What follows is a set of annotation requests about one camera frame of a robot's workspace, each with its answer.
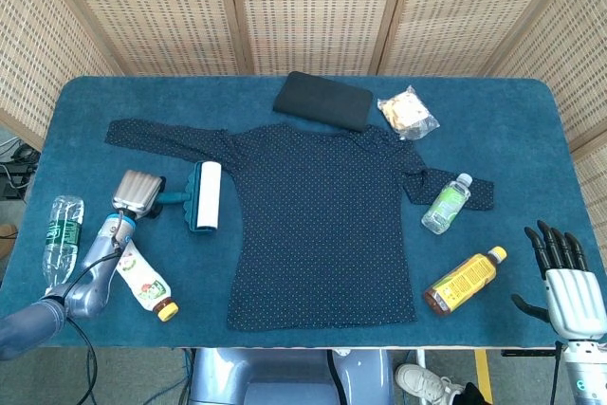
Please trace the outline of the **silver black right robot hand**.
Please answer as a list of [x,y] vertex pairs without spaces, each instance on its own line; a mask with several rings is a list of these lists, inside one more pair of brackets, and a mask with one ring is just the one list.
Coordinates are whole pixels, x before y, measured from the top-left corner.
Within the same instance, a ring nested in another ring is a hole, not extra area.
[[535,254],[547,307],[529,304],[518,294],[511,301],[525,315],[550,324],[563,339],[601,340],[607,335],[607,308],[579,240],[542,220],[524,233]]

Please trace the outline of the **blue velvet table cover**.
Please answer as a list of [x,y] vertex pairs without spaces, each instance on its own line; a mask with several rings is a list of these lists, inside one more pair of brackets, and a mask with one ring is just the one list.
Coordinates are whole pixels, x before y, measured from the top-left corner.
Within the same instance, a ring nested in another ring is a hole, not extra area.
[[575,235],[603,275],[561,119],[531,79],[79,77],[63,89],[0,285],[0,358],[70,344],[41,260],[60,194],[97,345],[551,345],[511,301]]

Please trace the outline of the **white sneaker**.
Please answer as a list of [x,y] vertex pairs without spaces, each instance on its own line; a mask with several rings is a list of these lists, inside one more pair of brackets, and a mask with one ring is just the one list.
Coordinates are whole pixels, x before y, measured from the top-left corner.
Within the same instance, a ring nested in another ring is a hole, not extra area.
[[452,405],[454,398],[464,392],[463,386],[417,364],[399,365],[395,371],[395,381],[404,392],[431,405]]

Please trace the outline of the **black folded cloth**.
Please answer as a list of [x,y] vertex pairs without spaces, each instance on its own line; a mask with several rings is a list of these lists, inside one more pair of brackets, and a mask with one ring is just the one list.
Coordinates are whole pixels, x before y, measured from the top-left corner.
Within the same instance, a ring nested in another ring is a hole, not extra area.
[[371,91],[299,71],[290,72],[277,95],[278,113],[361,132],[373,101]]

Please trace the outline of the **blue-grey robot torso base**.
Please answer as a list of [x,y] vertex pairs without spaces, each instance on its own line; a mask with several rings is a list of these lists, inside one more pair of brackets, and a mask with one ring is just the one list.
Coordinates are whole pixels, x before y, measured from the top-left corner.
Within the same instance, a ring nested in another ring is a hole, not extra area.
[[385,349],[200,348],[188,405],[394,405]]

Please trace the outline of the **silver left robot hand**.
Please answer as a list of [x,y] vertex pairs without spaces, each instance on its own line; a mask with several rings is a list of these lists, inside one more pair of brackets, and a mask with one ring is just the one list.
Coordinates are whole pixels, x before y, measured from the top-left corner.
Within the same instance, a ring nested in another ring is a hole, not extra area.
[[141,171],[127,170],[112,198],[113,207],[128,213],[134,220],[156,218],[162,208],[156,202],[164,191],[166,178]]

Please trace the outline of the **large clear water bottle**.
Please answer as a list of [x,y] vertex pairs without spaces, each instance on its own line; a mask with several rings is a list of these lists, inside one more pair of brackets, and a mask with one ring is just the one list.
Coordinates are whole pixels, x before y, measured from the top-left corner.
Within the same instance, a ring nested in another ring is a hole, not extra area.
[[78,257],[84,216],[84,202],[75,195],[55,197],[46,231],[42,271],[46,288],[65,283]]

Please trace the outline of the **woven wicker folding screen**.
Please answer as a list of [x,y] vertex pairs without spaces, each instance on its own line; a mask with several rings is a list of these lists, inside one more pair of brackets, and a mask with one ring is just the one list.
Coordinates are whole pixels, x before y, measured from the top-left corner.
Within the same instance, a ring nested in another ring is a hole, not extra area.
[[82,75],[460,75],[551,89],[607,261],[607,0],[0,0],[0,131]]

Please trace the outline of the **teal lint roller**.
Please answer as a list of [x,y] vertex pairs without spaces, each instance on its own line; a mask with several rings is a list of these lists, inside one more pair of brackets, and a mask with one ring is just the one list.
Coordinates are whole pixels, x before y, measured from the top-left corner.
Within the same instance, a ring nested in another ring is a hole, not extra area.
[[198,161],[182,192],[162,192],[159,206],[180,205],[192,232],[213,232],[218,228],[222,166],[215,161]]

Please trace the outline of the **yellow label tea bottle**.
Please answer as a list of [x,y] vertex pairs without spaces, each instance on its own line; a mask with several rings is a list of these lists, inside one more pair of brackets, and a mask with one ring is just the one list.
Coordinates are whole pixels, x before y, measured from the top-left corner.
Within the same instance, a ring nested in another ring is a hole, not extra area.
[[451,314],[495,279],[506,257],[506,250],[500,246],[470,256],[425,291],[426,304],[437,315]]

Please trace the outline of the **white label yellow cap bottle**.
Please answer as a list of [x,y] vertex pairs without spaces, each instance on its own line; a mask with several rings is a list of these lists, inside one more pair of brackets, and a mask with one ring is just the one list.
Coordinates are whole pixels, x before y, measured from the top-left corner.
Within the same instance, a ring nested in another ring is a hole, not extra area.
[[117,272],[139,304],[155,313],[162,322],[169,321],[178,312],[170,286],[147,262],[133,241],[126,245]]

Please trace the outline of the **clear plastic snack bag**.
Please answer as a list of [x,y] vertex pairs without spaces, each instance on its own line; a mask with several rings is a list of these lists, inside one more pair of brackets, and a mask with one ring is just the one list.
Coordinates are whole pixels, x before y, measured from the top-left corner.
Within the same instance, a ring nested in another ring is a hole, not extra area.
[[378,100],[377,108],[401,140],[422,139],[440,127],[411,85],[388,100]]

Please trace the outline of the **navy polka dot shirt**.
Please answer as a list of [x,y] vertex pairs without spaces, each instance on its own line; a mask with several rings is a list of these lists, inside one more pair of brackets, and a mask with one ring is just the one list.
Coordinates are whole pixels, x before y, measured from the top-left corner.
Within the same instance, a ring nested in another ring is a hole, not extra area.
[[242,133],[126,119],[109,144],[213,161],[235,185],[242,250],[228,325],[238,331],[414,322],[402,204],[429,205],[455,173],[370,125],[312,132],[287,123]]

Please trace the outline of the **small clear green label bottle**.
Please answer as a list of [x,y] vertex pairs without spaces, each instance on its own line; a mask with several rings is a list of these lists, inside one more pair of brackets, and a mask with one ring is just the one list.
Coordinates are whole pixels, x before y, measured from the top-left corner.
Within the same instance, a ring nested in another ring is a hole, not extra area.
[[460,174],[446,184],[423,215],[421,224],[437,235],[448,230],[454,218],[469,200],[469,187],[472,181],[470,175]]

